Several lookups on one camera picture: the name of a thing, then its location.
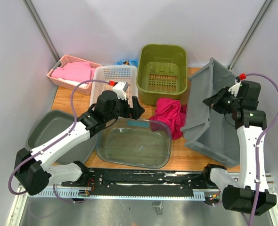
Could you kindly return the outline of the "large grey plastic bin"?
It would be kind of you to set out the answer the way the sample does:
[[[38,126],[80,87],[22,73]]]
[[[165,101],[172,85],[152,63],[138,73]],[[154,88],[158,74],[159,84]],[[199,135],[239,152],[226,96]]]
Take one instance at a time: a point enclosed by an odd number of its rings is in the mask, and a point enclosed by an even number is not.
[[[235,84],[235,76],[213,57],[190,78],[186,122],[182,127],[185,147],[206,155],[227,167],[240,163],[237,132],[230,115],[210,109],[203,100],[225,86]]]

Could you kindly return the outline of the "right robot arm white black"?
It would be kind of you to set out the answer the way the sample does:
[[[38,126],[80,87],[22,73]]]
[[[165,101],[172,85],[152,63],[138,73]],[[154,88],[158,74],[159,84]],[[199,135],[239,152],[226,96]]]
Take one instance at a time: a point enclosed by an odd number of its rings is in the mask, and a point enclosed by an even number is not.
[[[235,180],[225,167],[208,164],[203,170],[202,184],[220,189],[225,209],[250,216],[260,216],[277,203],[276,196],[269,192],[264,170],[267,119],[264,111],[257,110],[260,91],[259,83],[240,81],[203,100],[217,113],[232,115],[239,140],[240,173]]]

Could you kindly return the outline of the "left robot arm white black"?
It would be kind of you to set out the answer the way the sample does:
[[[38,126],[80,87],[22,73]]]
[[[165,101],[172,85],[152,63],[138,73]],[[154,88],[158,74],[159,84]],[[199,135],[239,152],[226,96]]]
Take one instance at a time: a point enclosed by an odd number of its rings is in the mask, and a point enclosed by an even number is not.
[[[111,90],[102,92],[97,102],[81,116],[75,118],[66,130],[30,151],[20,149],[16,154],[14,170],[8,180],[8,189],[16,178],[29,195],[36,195],[50,184],[71,181],[84,186],[89,181],[89,174],[79,161],[53,166],[53,163],[78,144],[87,141],[107,128],[107,123],[122,118],[137,120],[144,113],[136,96],[132,97],[132,105],[127,99],[121,99]]]

